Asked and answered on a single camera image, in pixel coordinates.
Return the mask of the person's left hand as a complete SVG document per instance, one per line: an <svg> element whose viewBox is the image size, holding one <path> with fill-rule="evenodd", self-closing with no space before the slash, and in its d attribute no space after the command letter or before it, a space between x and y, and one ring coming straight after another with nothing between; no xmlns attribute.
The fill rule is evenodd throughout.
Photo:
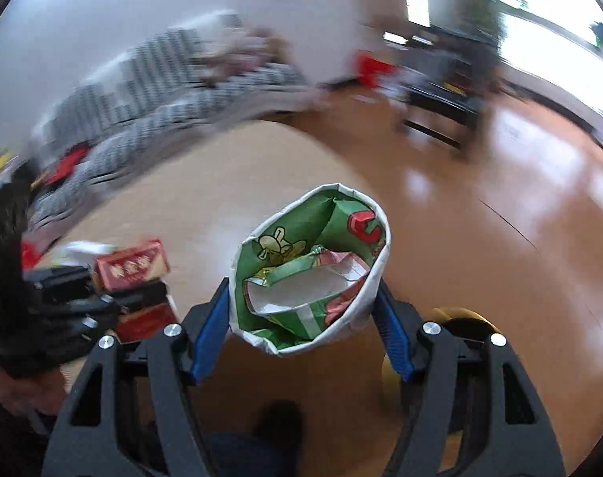
<svg viewBox="0 0 603 477"><path fill-rule="evenodd" d="M65 378L60 369L14 379L0 368L0 405L14 416L26 416L30 410L56 416L66 395Z"/></svg>

